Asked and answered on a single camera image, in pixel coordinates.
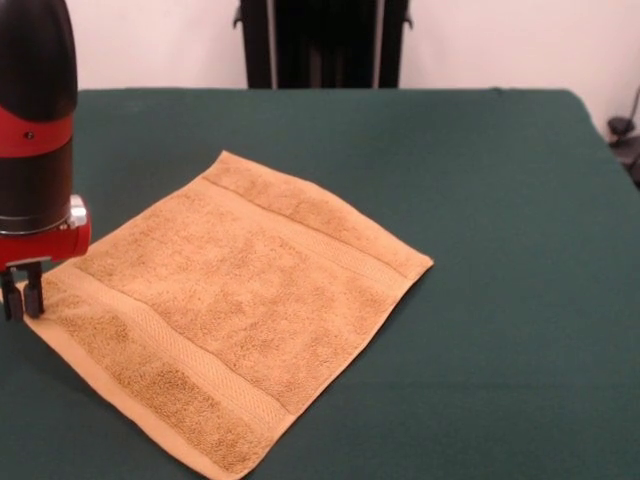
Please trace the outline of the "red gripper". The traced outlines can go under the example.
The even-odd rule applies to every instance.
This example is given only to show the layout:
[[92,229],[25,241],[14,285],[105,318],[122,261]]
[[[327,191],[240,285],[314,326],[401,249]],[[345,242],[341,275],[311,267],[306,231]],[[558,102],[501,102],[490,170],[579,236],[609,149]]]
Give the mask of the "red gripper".
[[61,224],[41,232],[1,234],[1,290],[7,321],[21,322],[24,317],[21,291],[7,269],[28,264],[24,308],[30,317],[40,317],[45,311],[40,262],[65,261],[85,255],[91,233],[89,210],[79,195],[72,195],[69,213]]

